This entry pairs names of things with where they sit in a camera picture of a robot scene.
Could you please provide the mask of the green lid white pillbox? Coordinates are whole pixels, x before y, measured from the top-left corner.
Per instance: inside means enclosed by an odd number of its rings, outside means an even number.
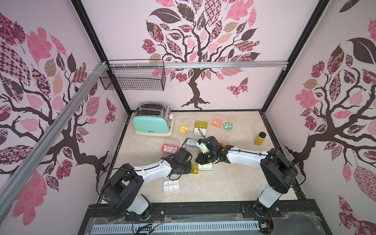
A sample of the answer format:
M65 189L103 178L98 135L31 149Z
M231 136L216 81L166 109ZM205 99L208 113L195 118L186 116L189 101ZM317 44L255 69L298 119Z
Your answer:
M212 171L213 170L213 163L209 160L207 156L205 156L202 153L201 150L198 151L196 163L198 163L198 170L200 171Z

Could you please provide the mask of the yellow small pillbox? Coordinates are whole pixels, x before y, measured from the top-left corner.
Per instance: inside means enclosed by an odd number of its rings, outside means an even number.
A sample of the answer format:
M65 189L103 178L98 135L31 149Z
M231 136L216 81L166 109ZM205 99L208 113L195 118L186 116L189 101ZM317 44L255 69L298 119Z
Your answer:
M199 165L198 163L192 164L192 174L198 174L199 173L198 165Z

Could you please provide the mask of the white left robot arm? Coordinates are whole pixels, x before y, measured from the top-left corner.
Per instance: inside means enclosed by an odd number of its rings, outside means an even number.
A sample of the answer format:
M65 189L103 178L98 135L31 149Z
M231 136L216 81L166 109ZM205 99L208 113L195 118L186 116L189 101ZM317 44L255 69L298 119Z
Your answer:
M141 187L155 180L172 175L185 175L192 172L192 154L184 148L163 157L160 161L141 167L123 164L106 181L99 191L115 214L133 212L142 220L149 218L152 203L139 194Z

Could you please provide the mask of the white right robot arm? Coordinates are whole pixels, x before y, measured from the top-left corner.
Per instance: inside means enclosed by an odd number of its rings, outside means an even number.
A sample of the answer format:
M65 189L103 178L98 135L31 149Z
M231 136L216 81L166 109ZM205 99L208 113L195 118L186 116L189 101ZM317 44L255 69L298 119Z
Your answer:
M200 165L224 162L262 170L268 184L256 201L255 209L260 212L272 208L283 194L288 193L298 175L295 164L275 148L269 151L242 150L223 145L213 136L199 139L196 146L201 152L195 162Z

